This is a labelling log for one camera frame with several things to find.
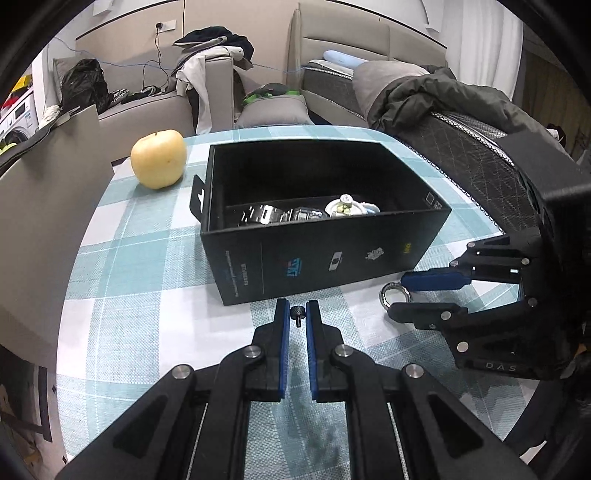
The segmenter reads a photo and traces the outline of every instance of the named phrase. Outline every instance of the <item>gray sofa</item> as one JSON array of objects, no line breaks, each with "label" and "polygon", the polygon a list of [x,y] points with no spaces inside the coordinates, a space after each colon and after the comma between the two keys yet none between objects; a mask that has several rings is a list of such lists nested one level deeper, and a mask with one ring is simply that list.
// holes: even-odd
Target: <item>gray sofa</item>
[{"label": "gray sofa", "polygon": [[[166,65],[176,62],[180,54],[177,47],[162,48]],[[128,59],[126,64],[142,65],[147,59]],[[76,62],[74,59],[58,59],[54,64],[54,76],[58,70],[59,60],[69,60],[66,64]],[[139,92],[143,85],[161,85],[164,73],[153,67],[144,69],[141,66],[115,67],[101,64],[109,91],[127,88],[131,92]],[[233,102],[233,60],[231,57],[217,57],[206,62],[206,87],[212,112],[212,132],[232,130],[234,126]],[[61,99],[59,87],[56,96]],[[135,142],[155,131],[173,129],[184,137],[195,135],[191,106],[187,98],[176,92],[165,93],[134,100],[124,105],[116,105],[99,115],[102,145],[106,150],[106,158],[113,162],[126,158]]]}]

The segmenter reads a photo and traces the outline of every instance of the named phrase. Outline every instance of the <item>power outlet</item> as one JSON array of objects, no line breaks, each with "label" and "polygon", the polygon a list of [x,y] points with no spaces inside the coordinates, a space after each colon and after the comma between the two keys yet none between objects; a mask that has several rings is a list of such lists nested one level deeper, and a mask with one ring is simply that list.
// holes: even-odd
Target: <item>power outlet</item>
[{"label": "power outlet", "polygon": [[177,28],[177,21],[176,20],[169,20],[167,22],[162,22],[162,28],[159,28],[158,31],[160,33],[167,32],[170,30],[176,30]]}]

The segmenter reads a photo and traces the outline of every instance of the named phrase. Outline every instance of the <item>washing machine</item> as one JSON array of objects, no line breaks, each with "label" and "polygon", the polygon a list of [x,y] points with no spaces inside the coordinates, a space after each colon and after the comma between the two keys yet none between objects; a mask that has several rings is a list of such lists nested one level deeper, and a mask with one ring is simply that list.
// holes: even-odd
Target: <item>washing machine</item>
[{"label": "washing machine", "polygon": [[7,145],[24,142],[33,136],[38,127],[31,88],[0,119],[0,140],[4,140]]}]

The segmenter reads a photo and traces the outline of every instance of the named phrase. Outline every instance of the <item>tablecloth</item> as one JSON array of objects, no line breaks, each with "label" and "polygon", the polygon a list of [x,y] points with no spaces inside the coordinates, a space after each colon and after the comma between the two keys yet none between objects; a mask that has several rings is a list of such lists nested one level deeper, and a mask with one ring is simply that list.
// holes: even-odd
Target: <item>tablecloth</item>
[{"label": "tablecloth", "polygon": [[[251,342],[272,321],[274,300],[222,306],[189,212],[193,175],[204,179],[209,145],[279,138],[380,142],[452,207],[418,269],[446,266],[468,241],[499,234],[471,200],[431,164],[397,140],[369,129],[269,127],[186,139],[182,180],[157,192],[138,184],[129,159],[115,167],[86,231],[72,271],[60,326],[57,395],[70,457],[79,453],[160,376],[180,363],[202,368]],[[289,297],[317,299],[325,323],[377,362],[427,368],[500,438],[510,431],[535,384],[459,371],[439,332],[393,326],[378,300],[400,275]],[[471,312],[515,301],[517,288],[474,282],[459,291],[426,294]],[[252,405],[247,479],[349,478],[343,404],[315,404],[310,395],[305,329],[291,326],[287,396]]]}]

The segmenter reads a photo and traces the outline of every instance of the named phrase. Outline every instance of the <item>backpack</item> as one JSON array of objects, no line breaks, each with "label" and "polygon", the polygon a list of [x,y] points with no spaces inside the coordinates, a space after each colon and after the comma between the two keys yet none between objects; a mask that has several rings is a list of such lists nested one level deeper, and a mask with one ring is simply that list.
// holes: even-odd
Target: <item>backpack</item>
[{"label": "backpack", "polygon": [[81,109],[96,105],[103,113],[112,102],[107,82],[97,59],[83,59],[64,75],[61,81],[61,109],[65,112],[75,107]]}]

